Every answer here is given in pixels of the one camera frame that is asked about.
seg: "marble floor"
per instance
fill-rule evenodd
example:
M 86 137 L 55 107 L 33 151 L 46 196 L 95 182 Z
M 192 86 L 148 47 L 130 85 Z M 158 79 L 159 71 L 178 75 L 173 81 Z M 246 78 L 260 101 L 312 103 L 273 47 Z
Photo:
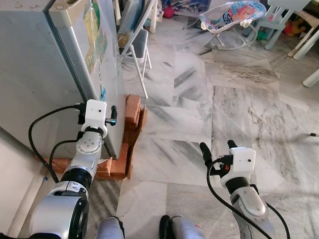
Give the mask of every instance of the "marble floor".
M 192 219 L 206 238 L 239 238 L 231 212 L 206 186 L 199 149 L 206 142 L 217 158 L 233 139 L 256 151 L 251 181 L 284 216 L 291 238 L 318 239 L 319 139 L 308 135 L 319 131 L 319 84 L 302 85 L 319 67 L 318 49 L 296 61 L 287 53 L 297 40 L 283 35 L 271 51 L 263 42 L 210 51 L 203 47 L 210 33 L 186 26 L 185 17 L 164 19 L 149 34 L 147 124 L 116 211 L 126 238 L 157 239 L 164 214 Z M 127 93 L 143 96 L 133 64 L 123 65 L 123 78 Z M 220 180 L 212 180 L 228 199 Z M 270 219 L 286 238 L 277 216 Z

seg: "baby bouncer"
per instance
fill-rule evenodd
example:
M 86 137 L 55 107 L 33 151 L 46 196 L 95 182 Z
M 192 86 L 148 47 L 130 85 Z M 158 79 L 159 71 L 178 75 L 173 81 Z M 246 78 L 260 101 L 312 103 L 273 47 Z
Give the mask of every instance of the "baby bouncer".
M 258 32 L 251 25 L 251 23 L 259 18 L 263 18 L 266 14 L 266 8 L 264 5 L 257 1 L 235 1 L 227 2 L 221 6 L 214 7 L 199 16 L 201 20 L 201 28 L 208 30 L 213 34 L 212 38 L 205 47 L 217 48 L 220 50 L 233 50 L 242 48 L 247 45 L 251 45 L 257 39 Z M 247 42 L 246 39 L 240 34 L 235 27 L 242 26 L 244 28 L 250 27 L 255 33 L 255 37 Z M 232 30 L 235 35 L 243 42 L 239 46 L 229 47 L 219 37 L 219 34 Z M 233 38 L 233 34 L 229 34 L 227 38 Z

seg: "black cable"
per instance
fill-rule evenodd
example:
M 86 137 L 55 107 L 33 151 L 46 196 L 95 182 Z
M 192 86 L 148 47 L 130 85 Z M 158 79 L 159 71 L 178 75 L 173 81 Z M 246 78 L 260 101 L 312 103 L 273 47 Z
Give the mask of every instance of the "black cable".
M 279 217 L 281 222 L 284 224 L 284 227 L 285 227 L 285 230 L 286 230 L 287 239 L 290 239 L 289 229 L 288 229 L 287 223 L 285 222 L 285 219 L 283 218 L 283 216 L 281 216 L 281 214 L 273 206 L 271 206 L 269 203 L 266 202 L 266 204 L 271 210 L 273 210 L 273 212 Z
M 211 191 L 211 193 L 215 196 L 215 198 L 221 202 L 223 205 L 225 205 L 226 207 L 228 207 L 230 210 L 232 210 L 234 213 L 236 213 L 237 215 L 239 215 L 242 219 L 246 220 L 247 222 L 249 222 L 254 228 L 256 228 L 258 231 L 260 231 L 261 234 L 263 234 L 266 238 L 268 239 L 272 239 L 267 233 L 264 232 L 264 230 L 262 230 L 257 224 L 255 224 L 252 220 L 250 220 L 248 217 L 246 217 L 244 214 L 242 214 L 240 211 L 238 211 L 236 208 L 234 208 L 233 206 L 231 206 L 230 204 L 228 204 L 226 201 L 224 201 L 221 197 L 218 196 L 218 194 L 214 191 L 213 187 L 210 184 L 210 171 L 212 169 L 212 167 L 214 166 L 215 163 L 217 163 L 218 160 L 213 161 L 213 163 L 209 166 L 208 170 L 207 170 L 207 175 L 206 175 L 206 179 L 207 179 L 207 184 L 209 187 L 209 190 Z
M 62 108 L 59 108 L 59 109 L 56 109 L 54 111 L 51 111 L 39 118 L 37 118 L 29 127 L 29 132 L 28 132 L 28 137 L 29 137 L 29 142 L 30 142 L 30 145 L 31 145 L 31 148 L 34 152 L 34 154 L 38 157 L 38 159 L 43 163 L 43 165 L 49 170 L 53 180 L 58 183 L 59 182 L 59 179 L 58 177 L 56 176 L 55 172 L 53 171 L 52 167 L 50 167 L 50 165 L 44 160 L 44 158 L 40 155 L 40 153 L 36 150 L 35 146 L 34 146 L 34 143 L 33 143 L 33 140 L 32 140 L 32 129 L 34 127 L 34 125 L 36 123 L 38 123 L 40 120 L 44 119 L 45 117 L 48 117 L 56 112 L 59 112 L 59 111 L 62 111 L 62 110 L 66 110 L 66 109 L 72 109 L 72 108 L 78 108 L 77 105 L 73 105 L 73 106 L 65 106 L 65 107 L 62 107 Z
M 62 144 L 64 144 L 64 143 L 76 143 L 77 141 L 78 141 L 77 139 L 74 139 L 74 140 L 65 140 L 65 141 L 61 141 L 61 142 L 57 143 L 57 144 L 54 146 L 54 148 L 52 149 L 51 154 L 50 154 L 50 159 L 49 159 L 49 166 L 50 166 L 50 168 L 52 168 L 52 161 L 53 161 L 53 157 L 54 157 L 54 153 L 55 153 L 56 149 L 57 149 L 60 145 L 62 145 Z

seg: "refrigerator door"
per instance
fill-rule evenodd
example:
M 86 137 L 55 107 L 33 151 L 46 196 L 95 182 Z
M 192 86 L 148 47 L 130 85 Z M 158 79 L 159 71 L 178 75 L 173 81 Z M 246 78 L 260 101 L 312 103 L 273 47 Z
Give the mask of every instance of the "refrigerator door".
M 51 27 L 51 5 L 50 0 L 0 1 L 0 127 L 28 147 L 34 120 L 84 102 Z M 75 110 L 65 110 L 36 124 L 32 137 L 43 157 L 57 142 L 76 139 L 77 121 Z M 75 145 L 69 143 L 55 157 L 74 154 Z
M 117 158 L 125 118 L 125 95 L 112 0 L 56 0 L 49 9 L 62 47 L 85 99 L 117 107 L 117 123 L 107 125 L 108 154 Z

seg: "refrigerator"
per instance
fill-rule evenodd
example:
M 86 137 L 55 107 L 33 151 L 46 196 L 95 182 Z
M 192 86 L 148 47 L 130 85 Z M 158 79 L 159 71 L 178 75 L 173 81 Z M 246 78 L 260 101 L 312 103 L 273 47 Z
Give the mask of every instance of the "refrigerator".
M 28 128 L 54 109 L 88 99 L 117 107 L 107 125 L 102 158 L 117 158 L 125 120 L 125 92 L 112 0 L 0 1 L 0 127 L 30 147 Z M 78 112 L 40 121 L 33 141 L 44 157 L 63 140 L 76 139 Z M 72 158 L 63 144 L 56 158 Z

